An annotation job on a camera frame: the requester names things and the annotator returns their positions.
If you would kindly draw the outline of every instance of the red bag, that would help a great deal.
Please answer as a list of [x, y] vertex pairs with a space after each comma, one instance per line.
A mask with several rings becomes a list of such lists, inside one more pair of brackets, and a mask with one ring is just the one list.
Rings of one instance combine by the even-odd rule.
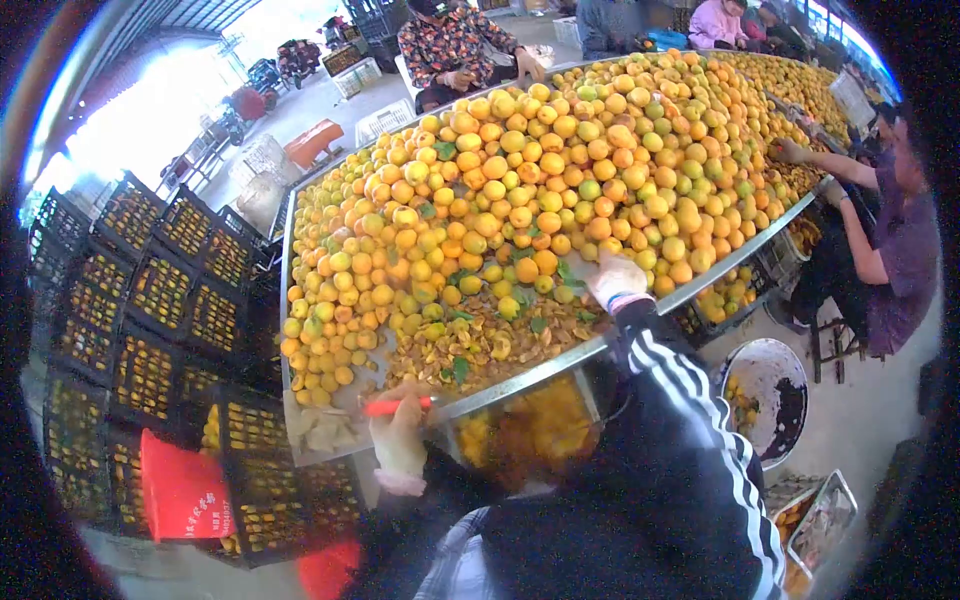
[[210, 456], [140, 436], [143, 504], [154, 541], [225, 538], [236, 533], [227, 484]]
[[300, 584], [310, 600], [336, 600], [360, 564], [360, 544], [338, 541], [319, 552], [297, 559]]

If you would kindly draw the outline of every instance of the bowl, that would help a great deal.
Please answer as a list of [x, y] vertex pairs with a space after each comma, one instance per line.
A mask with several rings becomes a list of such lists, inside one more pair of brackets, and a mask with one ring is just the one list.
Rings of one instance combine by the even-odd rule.
[[[731, 375], [736, 375], [744, 394], [759, 404], [747, 438], [763, 470], [781, 464], [797, 444], [806, 420], [806, 373], [797, 354], [780, 340], [761, 338], [731, 352], [717, 374], [721, 395]], [[732, 430], [730, 420], [725, 424]]]

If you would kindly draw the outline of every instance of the hand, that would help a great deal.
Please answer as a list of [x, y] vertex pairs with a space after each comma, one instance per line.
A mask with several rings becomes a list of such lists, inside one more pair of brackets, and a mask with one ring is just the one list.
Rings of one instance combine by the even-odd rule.
[[813, 158], [813, 153], [807, 148], [801, 148], [797, 142], [785, 137], [778, 137], [767, 149], [770, 158], [787, 164], [804, 164]]
[[443, 73], [438, 81], [446, 85], [447, 87], [452, 87], [453, 89], [465, 92], [469, 89], [470, 84], [476, 81], [476, 76], [472, 73], [464, 73], [462, 71], [450, 71], [448, 73]]
[[827, 184], [827, 186], [820, 193], [823, 199], [833, 206], [837, 210], [840, 210], [840, 204], [843, 202], [844, 198], [849, 198], [847, 190], [843, 188], [843, 185], [840, 185], [840, 181], [833, 180]]
[[537, 83], [543, 81], [543, 65], [533, 58], [522, 46], [516, 49], [516, 76], [520, 87], [524, 86], [527, 73]]
[[405, 382], [371, 400], [400, 400], [392, 417], [374, 417], [370, 420], [370, 435], [373, 451], [380, 469], [374, 472], [377, 481], [388, 492], [397, 495], [421, 495], [423, 465], [426, 463], [426, 448], [420, 438], [420, 423], [423, 409], [420, 397], [429, 396], [430, 390], [422, 385]]
[[587, 278], [587, 288], [608, 313], [614, 314], [624, 300], [647, 295], [647, 276], [626, 256], [600, 251], [600, 271]]

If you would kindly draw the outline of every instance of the wooden stool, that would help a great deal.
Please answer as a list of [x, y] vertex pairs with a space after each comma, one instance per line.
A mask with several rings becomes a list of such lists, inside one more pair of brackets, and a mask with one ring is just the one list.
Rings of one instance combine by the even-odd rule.
[[[860, 362], [867, 360], [867, 343], [865, 340], [860, 340], [855, 333], [853, 334], [852, 339], [846, 345], [844, 345], [844, 333], [846, 333], [849, 329], [850, 327], [842, 317], [824, 324], [817, 324], [816, 320], [814, 320], [813, 325], [810, 327], [810, 349], [813, 351], [814, 383], [820, 383], [820, 380], [822, 379], [823, 366], [826, 363], [836, 363], [837, 384], [842, 385], [846, 379], [843, 359], [858, 353], [860, 355]], [[831, 344], [833, 352], [827, 356], [823, 356], [820, 351], [820, 333], [824, 330], [830, 330], [833, 334], [833, 340]], [[881, 363], [886, 362], [886, 357], [883, 354], [880, 354], [876, 358], [879, 358]]]
[[339, 125], [329, 119], [324, 119], [298, 135], [295, 140], [283, 147], [283, 151], [301, 169], [309, 171], [313, 168], [317, 155], [321, 152], [326, 152], [328, 155], [333, 154], [330, 152], [330, 143], [343, 136], [344, 130]]

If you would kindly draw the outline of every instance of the ceiling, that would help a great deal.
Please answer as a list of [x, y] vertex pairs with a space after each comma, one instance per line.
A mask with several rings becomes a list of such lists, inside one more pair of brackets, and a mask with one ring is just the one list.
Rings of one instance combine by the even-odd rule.
[[260, 0], [134, 0], [87, 72], [93, 82], [129, 60], [139, 46], [158, 36], [209, 36], [220, 33]]

